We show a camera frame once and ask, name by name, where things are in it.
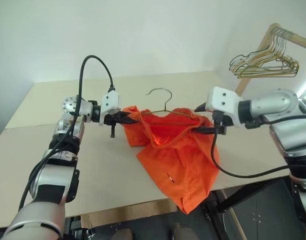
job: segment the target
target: table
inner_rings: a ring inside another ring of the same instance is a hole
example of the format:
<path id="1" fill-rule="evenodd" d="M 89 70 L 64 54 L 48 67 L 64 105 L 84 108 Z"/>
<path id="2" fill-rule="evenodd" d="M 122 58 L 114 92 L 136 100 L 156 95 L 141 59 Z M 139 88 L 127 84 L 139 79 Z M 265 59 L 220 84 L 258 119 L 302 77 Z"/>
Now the table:
<path id="1" fill-rule="evenodd" d="M 195 108 L 206 100 L 214 86 L 225 84 L 212 71 L 177 73 L 145 77 L 121 77 L 114 80 L 122 106 L 137 105 L 139 109 L 163 108 L 166 92 L 152 88 L 170 89 L 173 99 L 168 108 Z M 18 203 L 32 167 L 47 149 L 61 116 L 61 103 L 77 93 L 78 82 L 57 81 L 36 83 L 0 136 L 0 227 L 7 226 L 17 212 Z M 100 100 L 108 90 L 106 79 L 86 80 L 83 97 Z M 77 216 L 150 202 L 166 198 L 154 185 L 136 159 L 142 148 L 129 147 L 124 130 L 116 126 L 116 138 L 110 138 L 110 127 L 87 123 L 80 146 L 78 193 L 66 205 L 66 216 Z M 253 174 L 285 165 L 268 128 L 253 130 L 230 127 L 217 143 L 223 168 L 238 174 Z M 272 178 L 286 176 L 288 170 L 267 176 L 241 179 L 220 173 L 213 186 L 219 190 Z"/>

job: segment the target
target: orange cloth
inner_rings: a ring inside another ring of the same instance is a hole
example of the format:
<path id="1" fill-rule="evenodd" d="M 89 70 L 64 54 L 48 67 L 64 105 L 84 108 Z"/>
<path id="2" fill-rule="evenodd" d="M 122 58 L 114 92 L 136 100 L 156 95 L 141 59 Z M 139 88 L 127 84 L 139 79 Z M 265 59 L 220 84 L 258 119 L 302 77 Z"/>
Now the orange cloth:
<path id="1" fill-rule="evenodd" d="M 142 114 L 136 106 L 125 108 L 138 123 L 124 124 L 130 146 L 146 146 L 138 159 L 158 188 L 188 214 L 209 194 L 218 174 L 211 159 L 213 135 L 192 132 L 199 126 L 212 126 L 208 118 L 187 108 L 166 116 Z M 215 149 L 215 158 L 219 159 Z"/>

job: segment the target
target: wooden clothes rack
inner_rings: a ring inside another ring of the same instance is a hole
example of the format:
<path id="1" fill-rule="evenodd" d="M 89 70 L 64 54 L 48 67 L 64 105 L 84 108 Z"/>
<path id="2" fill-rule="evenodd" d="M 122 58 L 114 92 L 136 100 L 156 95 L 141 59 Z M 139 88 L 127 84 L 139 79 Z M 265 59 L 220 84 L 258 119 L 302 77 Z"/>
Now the wooden clothes rack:
<path id="1" fill-rule="evenodd" d="M 271 37 L 271 34 L 275 34 L 275 33 L 272 33 L 272 30 L 274 28 L 280 28 L 281 25 L 278 24 L 278 23 L 273 23 L 269 26 L 261 44 L 259 45 L 258 47 L 258 51 L 261 51 L 261 50 L 265 50 L 268 46 L 269 46 L 269 43 L 270 43 L 270 37 Z M 303 37 L 303 36 L 300 36 L 298 34 L 293 34 L 289 39 L 288 41 L 292 42 L 292 43 L 295 43 L 301 47 L 304 47 L 306 48 L 306 38 Z M 244 90 L 246 89 L 247 85 L 249 84 L 249 82 L 251 81 L 251 78 L 247 77 L 247 78 L 243 78 L 240 80 L 235 92 L 241 96 L 242 93 L 244 92 Z"/>

